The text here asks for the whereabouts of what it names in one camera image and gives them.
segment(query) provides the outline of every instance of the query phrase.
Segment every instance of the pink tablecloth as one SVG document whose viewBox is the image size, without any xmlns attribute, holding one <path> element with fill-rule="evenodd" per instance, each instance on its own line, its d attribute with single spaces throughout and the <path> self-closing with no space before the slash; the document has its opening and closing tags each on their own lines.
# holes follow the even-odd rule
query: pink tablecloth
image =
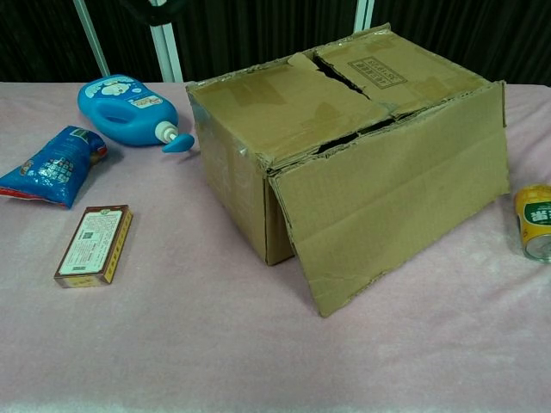
<svg viewBox="0 0 551 413">
<path fill-rule="evenodd" d="M 0 83 L 0 173 L 77 111 L 79 84 Z M 153 84 L 192 120 L 183 86 Z M 513 190 L 551 182 L 551 89 L 510 85 Z M 296 259 L 266 267 L 201 160 L 108 141 L 70 211 L 0 199 L 1 411 L 548 411 L 551 265 L 521 254 L 510 196 L 328 319 Z M 127 203 L 109 287 L 53 273 L 86 206 Z"/>
</svg>

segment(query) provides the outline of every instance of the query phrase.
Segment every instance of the blue plastic bottle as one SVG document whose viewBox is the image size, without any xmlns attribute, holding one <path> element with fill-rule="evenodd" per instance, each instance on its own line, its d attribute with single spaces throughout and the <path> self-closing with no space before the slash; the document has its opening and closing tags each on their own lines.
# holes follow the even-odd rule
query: blue plastic bottle
<svg viewBox="0 0 551 413">
<path fill-rule="evenodd" d="M 166 144 L 163 152 L 182 152 L 195 142 L 193 136 L 178 133 L 172 103 L 128 76 L 112 75 L 85 84 L 77 104 L 101 133 L 124 145 Z"/>
</svg>

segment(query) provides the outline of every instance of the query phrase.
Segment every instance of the torn cardboard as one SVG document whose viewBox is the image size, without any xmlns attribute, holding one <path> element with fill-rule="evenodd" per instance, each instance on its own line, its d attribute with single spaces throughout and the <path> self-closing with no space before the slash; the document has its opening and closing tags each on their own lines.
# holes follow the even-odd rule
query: torn cardboard
<svg viewBox="0 0 551 413">
<path fill-rule="evenodd" d="M 503 87 L 386 25 L 189 96 L 214 191 L 328 316 L 508 192 Z"/>
</svg>

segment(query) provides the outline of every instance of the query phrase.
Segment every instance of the blue snack bag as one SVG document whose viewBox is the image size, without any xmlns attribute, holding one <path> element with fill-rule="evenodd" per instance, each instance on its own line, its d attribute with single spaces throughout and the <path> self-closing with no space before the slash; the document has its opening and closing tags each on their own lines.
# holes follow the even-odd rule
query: blue snack bag
<svg viewBox="0 0 551 413">
<path fill-rule="evenodd" d="M 0 178 L 0 195 L 71 208 L 88 170 L 107 154 L 91 131 L 68 126 L 26 163 Z"/>
</svg>

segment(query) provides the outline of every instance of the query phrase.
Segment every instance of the black curtain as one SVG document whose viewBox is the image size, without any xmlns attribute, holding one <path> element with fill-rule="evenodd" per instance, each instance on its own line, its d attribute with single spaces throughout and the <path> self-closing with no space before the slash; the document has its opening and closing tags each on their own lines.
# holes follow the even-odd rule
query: black curtain
<svg viewBox="0 0 551 413">
<path fill-rule="evenodd" d="M 184 80 L 342 38 L 352 33 L 355 13 L 356 0 L 189 0 L 174 20 Z"/>
<path fill-rule="evenodd" d="M 149 26 L 138 22 L 116 0 L 86 0 L 86 6 L 109 71 L 142 82 L 162 82 Z"/>
<path fill-rule="evenodd" d="M 0 0 L 0 81 L 100 77 L 71 0 Z"/>
<path fill-rule="evenodd" d="M 489 80 L 551 85 L 549 0 L 375 0 L 384 22 Z"/>
</svg>

